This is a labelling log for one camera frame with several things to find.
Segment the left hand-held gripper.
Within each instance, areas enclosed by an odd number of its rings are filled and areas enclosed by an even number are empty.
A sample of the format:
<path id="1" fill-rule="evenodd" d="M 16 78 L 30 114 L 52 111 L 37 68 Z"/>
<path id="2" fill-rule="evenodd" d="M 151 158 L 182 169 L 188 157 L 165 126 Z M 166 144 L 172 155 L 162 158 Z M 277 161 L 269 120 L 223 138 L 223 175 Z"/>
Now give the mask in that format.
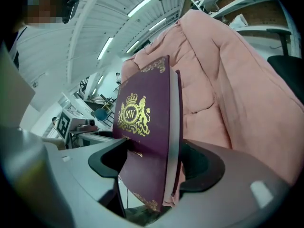
<path id="1" fill-rule="evenodd" d="M 82 144 L 98 144 L 114 139 L 111 131 L 97 131 L 94 119 L 87 119 L 76 111 L 62 111 L 56 130 L 68 149 Z"/>

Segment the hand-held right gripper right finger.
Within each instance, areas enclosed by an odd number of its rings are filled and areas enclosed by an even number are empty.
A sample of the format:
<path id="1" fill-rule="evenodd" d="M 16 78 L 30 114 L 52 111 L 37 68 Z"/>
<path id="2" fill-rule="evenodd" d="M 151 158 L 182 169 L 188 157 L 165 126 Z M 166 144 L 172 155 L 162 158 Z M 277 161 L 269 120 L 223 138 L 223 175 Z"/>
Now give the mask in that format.
<path id="1" fill-rule="evenodd" d="M 279 209 L 290 185 L 257 158 L 183 140 L 186 180 L 178 205 L 153 228 L 257 228 Z"/>

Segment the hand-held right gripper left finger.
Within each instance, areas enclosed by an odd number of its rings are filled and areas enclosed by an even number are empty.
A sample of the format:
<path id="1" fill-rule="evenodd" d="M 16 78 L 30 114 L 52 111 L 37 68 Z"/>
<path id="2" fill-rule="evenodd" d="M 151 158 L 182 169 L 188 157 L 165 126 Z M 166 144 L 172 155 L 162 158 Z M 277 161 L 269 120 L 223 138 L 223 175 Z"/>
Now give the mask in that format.
<path id="1" fill-rule="evenodd" d="M 60 154 L 84 191 L 107 210 L 125 218 L 118 176 L 127 159 L 126 140 L 111 140 Z"/>

